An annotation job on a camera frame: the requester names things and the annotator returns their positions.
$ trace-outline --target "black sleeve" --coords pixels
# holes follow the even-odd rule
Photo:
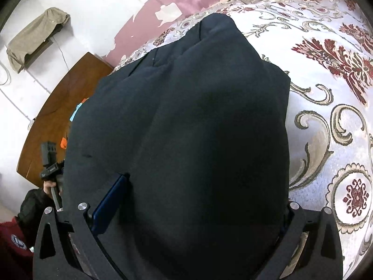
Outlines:
[[[35,244],[42,214],[48,206],[54,207],[55,204],[42,189],[30,190],[21,204],[20,213],[16,219],[25,235],[28,247]]]

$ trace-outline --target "person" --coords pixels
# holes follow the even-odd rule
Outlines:
[[[51,187],[30,190],[21,204],[20,212],[10,222],[0,223],[0,271],[7,280],[32,279],[33,252],[40,220],[46,207],[54,207]]]

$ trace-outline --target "hand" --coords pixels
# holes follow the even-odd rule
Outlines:
[[[48,195],[49,198],[53,199],[52,192],[50,190],[51,187],[55,187],[56,183],[52,181],[44,181],[43,190]]]

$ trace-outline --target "silver screw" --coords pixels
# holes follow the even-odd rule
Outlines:
[[[48,214],[48,213],[52,212],[52,210],[53,210],[53,208],[47,207],[46,209],[44,209],[44,213]]]
[[[326,212],[328,215],[332,214],[332,210],[330,209],[330,207],[325,207],[324,212]]]
[[[82,202],[78,205],[79,210],[85,210],[88,207],[88,204],[85,202]]]
[[[290,203],[290,207],[294,210],[299,209],[299,204],[297,202],[292,202]]]

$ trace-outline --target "person's arm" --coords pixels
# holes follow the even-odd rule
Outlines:
[[[43,189],[30,190],[21,204],[16,220],[25,236],[27,247],[35,245],[44,209],[48,206],[55,206],[50,192],[50,188],[54,186],[55,182],[45,181]]]

